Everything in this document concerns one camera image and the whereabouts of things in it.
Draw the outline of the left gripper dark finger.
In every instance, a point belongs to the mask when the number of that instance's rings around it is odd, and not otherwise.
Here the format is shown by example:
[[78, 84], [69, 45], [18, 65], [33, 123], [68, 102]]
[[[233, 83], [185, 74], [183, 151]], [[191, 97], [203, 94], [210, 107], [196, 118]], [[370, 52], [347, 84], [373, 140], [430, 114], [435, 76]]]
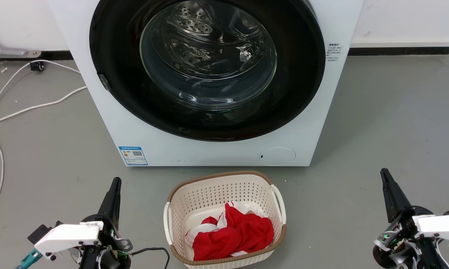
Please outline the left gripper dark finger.
[[108, 213], [109, 213], [109, 202], [110, 202], [109, 198], [110, 198], [110, 194], [109, 194], [109, 192], [107, 192], [105, 197], [104, 197], [104, 199], [103, 199], [103, 202], [101, 203], [101, 206], [100, 206], [100, 208], [98, 210], [98, 214], [99, 215], [107, 216], [108, 218], [110, 218], [108, 216]]
[[121, 185], [122, 185], [121, 178], [114, 178], [108, 191], [110, 194], [108, 216], [110, 217], [113, 224], [119, 224]]

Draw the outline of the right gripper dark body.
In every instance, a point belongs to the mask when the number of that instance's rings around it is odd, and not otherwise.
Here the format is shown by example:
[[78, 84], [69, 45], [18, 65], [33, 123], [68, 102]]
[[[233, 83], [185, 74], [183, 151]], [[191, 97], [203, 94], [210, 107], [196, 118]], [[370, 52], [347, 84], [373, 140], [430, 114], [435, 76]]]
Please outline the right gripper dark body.
[[439, 249], [449, 234], [442, 218], [426, 209], [402, 211], [374, 241], [375, 262], [384, 269], [448, 269]]

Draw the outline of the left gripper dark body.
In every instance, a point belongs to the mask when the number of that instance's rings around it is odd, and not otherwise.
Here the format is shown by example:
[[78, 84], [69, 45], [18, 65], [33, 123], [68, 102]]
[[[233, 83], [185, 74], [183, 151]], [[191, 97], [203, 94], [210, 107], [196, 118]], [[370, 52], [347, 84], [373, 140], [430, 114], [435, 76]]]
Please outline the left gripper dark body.
[[79, 242], [80, 269], [129, 269], [133, 244], [120, 235], [119, 221], [108, 216], [92, 215], [84, 218], [86, 224], [103, 223], [93, 243]]

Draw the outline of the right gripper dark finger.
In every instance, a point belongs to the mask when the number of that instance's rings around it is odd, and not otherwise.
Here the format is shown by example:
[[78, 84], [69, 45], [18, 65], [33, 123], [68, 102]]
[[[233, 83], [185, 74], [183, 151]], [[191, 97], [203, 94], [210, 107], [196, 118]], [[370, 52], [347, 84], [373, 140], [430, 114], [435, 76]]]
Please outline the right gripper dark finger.
[[402, 211], [407, 210], [408, 208], [412, 208], [411, 203], [407, 199], [406, 195], [400, 188], [400, 186], [397, 184], [396, 190], [393, 191], [393, 198], [394, 198], [394, 204], [393, 209], [395, 210], [395, 219], [397, 216], [402, 213]]
[[398, 184], [387, 168], [381, 169], [381, 180], [387, 221], [392, 223], [395, 220], [393, 191], [396, 190]]

